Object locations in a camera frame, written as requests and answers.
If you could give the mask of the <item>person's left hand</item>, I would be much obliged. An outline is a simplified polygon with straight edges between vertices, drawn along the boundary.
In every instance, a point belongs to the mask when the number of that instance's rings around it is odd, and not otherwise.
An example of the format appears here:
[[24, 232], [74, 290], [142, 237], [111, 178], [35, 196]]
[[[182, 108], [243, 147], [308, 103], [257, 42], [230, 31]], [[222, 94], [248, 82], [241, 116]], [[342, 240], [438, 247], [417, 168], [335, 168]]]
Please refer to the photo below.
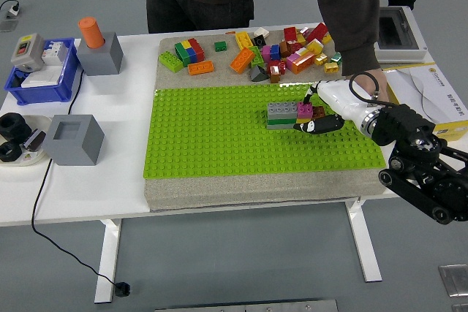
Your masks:
[[[387, 92], [387, 78], [385, 73], [381, 69], [370, 69], [366, 70], [366, 73], [372, 75], [378, 83], [379, 86], [379, 100], [384, 102], [389, 102], [388, 92]], [[364, 91], [366, 91], [370, 96], [376, 91], [376, 86], [374, 81], [364, 73], [358, 75], [354, 82], [357, 83]]]

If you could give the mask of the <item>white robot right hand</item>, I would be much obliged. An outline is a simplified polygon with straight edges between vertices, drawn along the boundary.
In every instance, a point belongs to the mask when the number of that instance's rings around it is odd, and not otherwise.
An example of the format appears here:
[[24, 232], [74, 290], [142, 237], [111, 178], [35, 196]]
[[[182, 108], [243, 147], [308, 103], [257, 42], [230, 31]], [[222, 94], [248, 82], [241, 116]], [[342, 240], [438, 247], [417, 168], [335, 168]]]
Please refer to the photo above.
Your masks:
[[319, 81], [313, 83], [304, 97], [309, 103], [314, 94], [334, 111], [307, 123], [296, 123], [294, 129], [310, 134], [322, 134], [339, 130], [345, 121], [352, 121], [366, 137], [370, 137], [378, 116], [378, 107], [369, 107], [367, 102], [358, 99], [350, 90], [349, 80]]

